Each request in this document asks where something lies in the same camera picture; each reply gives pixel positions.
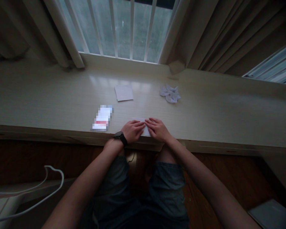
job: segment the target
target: right hand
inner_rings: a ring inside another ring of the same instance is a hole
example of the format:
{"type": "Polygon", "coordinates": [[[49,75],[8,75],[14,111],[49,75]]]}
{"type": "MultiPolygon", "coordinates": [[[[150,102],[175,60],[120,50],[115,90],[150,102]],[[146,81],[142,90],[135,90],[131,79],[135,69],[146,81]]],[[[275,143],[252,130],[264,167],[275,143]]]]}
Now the right hand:
{"type": "Polygon", "coordinates": [[[160,142],[166,143],[172,136],[160,119],[145,119],[150,135],[160,142]]]}

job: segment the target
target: window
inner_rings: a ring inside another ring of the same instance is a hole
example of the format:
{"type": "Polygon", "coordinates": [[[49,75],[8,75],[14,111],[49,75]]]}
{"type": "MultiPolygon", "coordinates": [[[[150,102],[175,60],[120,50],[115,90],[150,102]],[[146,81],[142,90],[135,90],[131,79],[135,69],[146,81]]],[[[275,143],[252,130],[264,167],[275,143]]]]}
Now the window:
{"type": "Polygon", "coordinates": [[[286,47],[272,54],[243,77],[286,83],[286,47]]]}
{"type": "Polygon", "coordinates": [[[157,63],[179,0],[58,0],[77,50],[157,63]]]}

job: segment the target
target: left hand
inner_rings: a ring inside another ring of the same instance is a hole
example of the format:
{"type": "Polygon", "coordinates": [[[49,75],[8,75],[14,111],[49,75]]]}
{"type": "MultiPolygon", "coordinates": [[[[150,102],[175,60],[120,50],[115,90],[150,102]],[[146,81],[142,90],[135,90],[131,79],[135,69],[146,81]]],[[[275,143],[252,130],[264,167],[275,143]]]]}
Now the left hand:
{"type": "Polygon", "coordinates": [[[138,141],[139,137],[143,133],[144,127],[145,127],[144,122],[132,120],[126,123],[121,129],[121,131],[123,132],[127,140],[127,143],[131,144],[133,142],[138,141]]]}

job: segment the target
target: watch face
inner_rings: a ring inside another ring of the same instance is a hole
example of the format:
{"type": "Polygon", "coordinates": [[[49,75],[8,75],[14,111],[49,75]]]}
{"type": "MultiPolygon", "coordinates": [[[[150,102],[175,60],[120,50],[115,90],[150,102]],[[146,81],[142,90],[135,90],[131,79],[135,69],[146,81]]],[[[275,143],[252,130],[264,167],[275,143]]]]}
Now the watch face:
{"type": "Polygon", "coordinates": [[[117,138],[117,137],[119,137],[121,134],[123,134],[123,132],[122,132],[122,131],[119,131],[119,132],[115,133],[115,134],[113,135],[113,137],[114,137],[114,138],[117,138]]]}

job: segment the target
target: glass window pane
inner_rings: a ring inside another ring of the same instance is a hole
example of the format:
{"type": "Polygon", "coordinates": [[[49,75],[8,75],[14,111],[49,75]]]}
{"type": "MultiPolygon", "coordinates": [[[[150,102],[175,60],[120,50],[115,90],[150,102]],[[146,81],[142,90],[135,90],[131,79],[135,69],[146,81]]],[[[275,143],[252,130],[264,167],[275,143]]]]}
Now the glass window pane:
{"type": "Polygon", "coordinates": [[[83,52],[84,50],[83,50],[82,44],[79,41],[79,37],[78,37],[77,32],[75,30],[74,24],[72,22],[72,19],[71,19],[71,16],[69,14],[68,8],[67,8],[67,6],[65,4],[65,1],[64,0],[59,0],[59,3],[61,5],[61,8],[62,8],[63,13],[65,15],[67,26],[68,26],[68,28],[69,28],[69,30],[71,32],[71,36],[73,38],[75,46],[76,46],[78,51],[83,52]]]}
{"type": "Polygon", "coordinates": [[[271,70],[266,72],[265,74],[262,74],[262,77],[259,79],[262,80],[271,80],[278,74],[279,72],[283,71],[286,68],[286,59],[282,61],[281,63],[277,64],[275,67],[273,67],[271,70]]]}
{"type": "Polygon", "coordinates": [[[146,38],[152,6],[134,3],[133,59],[144,61],[146,38]]]}
{"type": "Polygon", "coordinates": [[[82,31],[90,53],[99,54],[99,46],[97,43],[87,0],[72,0],[72,3],[80,26],[82,27],[82,31]]]}
{"type": "Polygon", "coordinates": [[[118,56],[130,58],[130,1],[113,1],[114,24],[118,44],[118,56]]]}
{"type": "Polygon", "coordinates": [[[171,15],[172,10],[156,7],[147,62],[158,62],[171,15]]]}
{"type": "Polygon", "coordinates": [[[105,56],[115,56],[109,1],[93,0],[92,7],[103,53],[105,56]]]}

